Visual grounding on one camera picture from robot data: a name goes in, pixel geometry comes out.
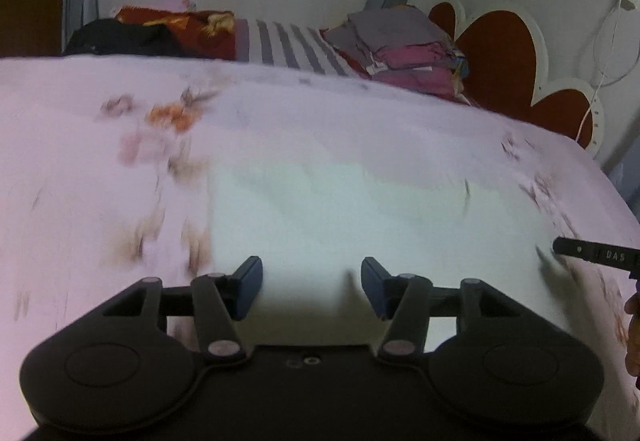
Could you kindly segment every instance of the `striped fabric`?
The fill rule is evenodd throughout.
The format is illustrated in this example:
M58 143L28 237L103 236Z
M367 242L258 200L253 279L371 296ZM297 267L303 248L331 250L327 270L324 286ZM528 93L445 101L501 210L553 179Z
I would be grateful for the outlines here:
M236 61L358 77L316 29L293 24L237 19Z

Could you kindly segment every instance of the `hand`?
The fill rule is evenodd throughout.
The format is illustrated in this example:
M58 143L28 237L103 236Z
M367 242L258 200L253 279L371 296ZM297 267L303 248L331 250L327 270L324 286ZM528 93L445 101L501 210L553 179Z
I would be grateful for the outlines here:
M626 371L640 376L640 299L634 294L625 304L625 313L633 315L629 324L629 341L626 344Z

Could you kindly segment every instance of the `mattress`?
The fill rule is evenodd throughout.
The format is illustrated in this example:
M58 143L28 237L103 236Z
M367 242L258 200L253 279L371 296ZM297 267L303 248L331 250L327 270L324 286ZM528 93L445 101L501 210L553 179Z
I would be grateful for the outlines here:
M207 100L192 127L148 123L187 89ZM557 235L640 247L640 230L568 138L302 67L78 56L0 61L0 150L0 439L34 426L17 374L38 342L140 278L185 285L250 255L265 279L249 344L375 342L366 255L436 285L481 278L596 351L597 432L640 433L634 285L550 253ZM452 334L436 322L427 349Z
M236 61L357 77L317 29L295 24L236 20Z

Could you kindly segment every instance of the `electrical cord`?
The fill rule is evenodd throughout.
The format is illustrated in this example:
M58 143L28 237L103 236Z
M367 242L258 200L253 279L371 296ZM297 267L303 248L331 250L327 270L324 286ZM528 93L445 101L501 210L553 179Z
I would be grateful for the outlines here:
M582 121L580 122L580 127L578 127L578 134L575 136L575 141L576 142L580 141L580 136L582 135L582 129L584 127L585 122L587 121L587 117L589 116L589 113L591 112L591 108L593 107L593 103L596 100L596 98L598 97L598 93L599 93L600 89L603 86L604 87L608 87L609 85L613 85L613 84L619 82L620 80L622 80L624 78L624 76L622 76L621 78L611 82L609 85L604 85L604 79L607 78L607 69L609 69L609 63L611 62L611 57L613 56L613 49L614 49L614 45L615 45L615 42L616 42L616 31L618 29L618 22L620 21L621 5L622 5L622 0L618 0L618 5L614 9L609 11L609 13L607 13L605 19L602 21L602 25L600 26L598 34L596 35L596 40L594 40L594 42L593 42L593 56L594 56L594 59L595 59L596 41L598 39L598 36L600 35L600 32L602 31L602 27L604 26L604 23L606 22L606 20L609 17L609 15L612 14L614 10L617 11L616 23L613 26L613 34L611 35L611 47L609 48L609 56L607 56L607 61L605 62L605 65L604 65L604 71L600 70L600 67L598 66L598 63L596 62L596 67L598 68L598 71L600 72L602 77L600 78L600 83L598 84L598 87L596 88L596 90L593 93L593 96L591 97L591 101L589 102L589 106L587 108L587 111L584 113L584 116L582 116ZM640 61L640 49L638 49L638 60L636 60L636 64L639 61ZM633 66L633 68L631 68L631 70L629 70L625 74L625 76L627 74L629 74L631 71L633 71L634 68L635 68L635 65Z

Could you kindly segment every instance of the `headboard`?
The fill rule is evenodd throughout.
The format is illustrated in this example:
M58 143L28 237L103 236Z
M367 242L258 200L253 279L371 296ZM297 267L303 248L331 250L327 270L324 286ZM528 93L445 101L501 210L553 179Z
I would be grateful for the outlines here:
M548 82L545 39L526 11L501 4L467 19L462 4L451 0L435 5L429 18L466 55L467 98L487 110L575 138L594 91L578 78ZM596 97L578 143L595 156L603 138L604 110Z

